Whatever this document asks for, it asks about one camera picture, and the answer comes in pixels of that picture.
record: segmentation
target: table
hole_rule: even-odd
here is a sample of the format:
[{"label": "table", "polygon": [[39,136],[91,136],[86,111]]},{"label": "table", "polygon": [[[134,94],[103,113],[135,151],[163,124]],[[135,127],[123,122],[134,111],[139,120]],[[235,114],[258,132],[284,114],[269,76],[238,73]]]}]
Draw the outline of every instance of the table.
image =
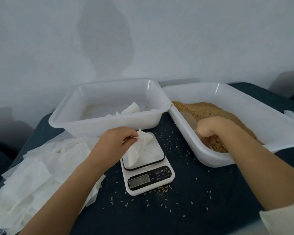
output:
[{"label": "table", "polygon": [[[249,83],[231,84],[276,110],[294,112],[294,102]],[[46,115],[12,167],[23,155],[63,132]],[[175,171],[167,193],[152,190],[135,197],[126,193],[120,162],[106,172],[94,204],[78,217],[71,234],[228,234],[259,219],[259,204],[236,165],[210,168],[201,164],[166,112],[153,132]],[[294,167],[294,148],[277,156]]]}]

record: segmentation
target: white wall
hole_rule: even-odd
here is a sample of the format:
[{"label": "white wall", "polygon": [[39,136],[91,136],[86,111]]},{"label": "white wall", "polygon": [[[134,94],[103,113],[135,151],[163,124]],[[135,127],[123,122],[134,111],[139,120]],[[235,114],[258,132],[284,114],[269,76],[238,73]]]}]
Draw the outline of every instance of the white wall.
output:
[{"label": "white wall", "polygon": [[0,139],[16,147],[9,124],[25,141],[78,83],[199,77],[268,88],[291,70],[294,0],[0,0]]}]

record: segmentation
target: scale weighing platform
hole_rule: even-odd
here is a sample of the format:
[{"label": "scale weighing platform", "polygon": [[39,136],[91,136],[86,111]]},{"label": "scale weighing platform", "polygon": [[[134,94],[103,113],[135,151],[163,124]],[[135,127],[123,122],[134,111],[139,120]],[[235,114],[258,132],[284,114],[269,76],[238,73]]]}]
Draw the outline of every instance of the scale weighing platform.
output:
[{"label": "scale weighing platform", "polygon": [[142,150],[140,161],[135,164],[135,168],[129,169],[124,166],[126,156],[125,154],[123,156],[125,158],[123,159],[122,157],[120,161],[125,188],[131,196],[166,185],[172,182],[175,177],[172,166],[164,155],[155,136]]}]

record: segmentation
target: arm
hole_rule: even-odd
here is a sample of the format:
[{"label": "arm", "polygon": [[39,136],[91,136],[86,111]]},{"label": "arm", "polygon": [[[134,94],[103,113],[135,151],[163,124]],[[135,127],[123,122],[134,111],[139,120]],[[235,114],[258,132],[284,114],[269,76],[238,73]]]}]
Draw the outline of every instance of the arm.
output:
[{"label": "arm", "polygon": [[137,141],[135,130],[107,130],[82,162],[47,203],[28,222],[20,235],[69,234],[98,179]]},{"label": "arm", "polygon": [[294,204],[294,168],[268,151],[234,122],[212,117],[198,123],[201,137],[217,135],[266,210]]}]

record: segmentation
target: white sleeve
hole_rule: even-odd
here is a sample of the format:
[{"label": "white sleeve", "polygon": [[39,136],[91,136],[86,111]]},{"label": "white sleeve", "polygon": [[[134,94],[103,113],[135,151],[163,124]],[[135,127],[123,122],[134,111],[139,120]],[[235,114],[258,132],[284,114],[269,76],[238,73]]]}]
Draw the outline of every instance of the white sleeve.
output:
[{"label": "white sleeve", "polygon": [[272,235],[294,235],[294,204],[270,211],[260,211],[260,217]]}]

